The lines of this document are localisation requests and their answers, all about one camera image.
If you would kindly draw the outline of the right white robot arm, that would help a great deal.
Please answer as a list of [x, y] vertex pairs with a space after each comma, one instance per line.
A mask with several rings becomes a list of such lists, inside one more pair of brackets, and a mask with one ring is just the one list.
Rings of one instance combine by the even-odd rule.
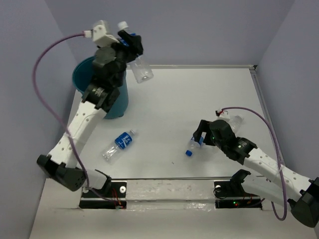
[[219, 148], [227, 158], [263, 175], [267, 181], [247, 185], [242, 178], [229, 183], [234, 195], [245, 191], [257, 194], [288, 209], [301, 224], [314, 228], [319, 222], [319, 180], [302, 176], [269, 157], [255, 143], [237, 137], [224, 120], [202, 119], [193, 133], [194, 140]]

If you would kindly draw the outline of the small blue label bottle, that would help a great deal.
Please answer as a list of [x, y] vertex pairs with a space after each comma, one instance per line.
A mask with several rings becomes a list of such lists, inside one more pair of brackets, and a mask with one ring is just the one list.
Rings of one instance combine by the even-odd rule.
[[201, 136], [199, 142], [196, 142], [194, 137], [192, 137], [186, 147], [185, 155], [187, 157], [192, 157], [196, 151], [201, 149], [204, 138]]

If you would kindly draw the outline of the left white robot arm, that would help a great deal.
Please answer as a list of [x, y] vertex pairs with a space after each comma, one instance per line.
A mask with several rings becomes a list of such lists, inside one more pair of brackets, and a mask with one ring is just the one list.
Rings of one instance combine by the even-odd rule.
[[64, 128], [64, 134], [47, 155], [40, 155], [37, 165], [53, 180], [74, 192], [85, 188], [100, 197], [109, 194], [112, 179], [99, 171], [89, 171], [80, 159], [87, 140], [97, 123], [101, 121], [120, 96], [127, 64], [144, 52], [140, 35], [118, 31], [119, 38], [100, 30], [86, 30], [71, 35], [91, 38], [98, 46], [91, 63], [92, 75], [82, 95], [78, 110], [70, 125], [66, 125], [60, 116], [44, 100], [36, 83], [36, 70], [42, 53], [32, 71], [32, 83], [37, 97], [44, 107]]

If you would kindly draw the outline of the Pocari bottle white cap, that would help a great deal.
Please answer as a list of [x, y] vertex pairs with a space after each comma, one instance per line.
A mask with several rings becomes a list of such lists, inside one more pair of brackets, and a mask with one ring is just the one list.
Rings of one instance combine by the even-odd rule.
[[[136, 36], [136, 33], [131, 31], [127, 22], [122, 21], [118, 23], [119, 30], [126, 31], [131, 36]], [[150, 65], [146, 62], [144, 55], [139, 55], [134, 61], [129, 63], [129, 66], [134, 74], [137, 83], [143, 83], [154, 77]]]

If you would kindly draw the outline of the Pocari bottle near left arm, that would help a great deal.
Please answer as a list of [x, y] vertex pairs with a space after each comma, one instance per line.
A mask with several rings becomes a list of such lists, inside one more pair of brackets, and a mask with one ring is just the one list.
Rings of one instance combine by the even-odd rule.
[[135, 141], [135, 130], [125, 131], [114, 139], [102, 152], [102, 157], [110, 164], [122, 156], [125, 150]]

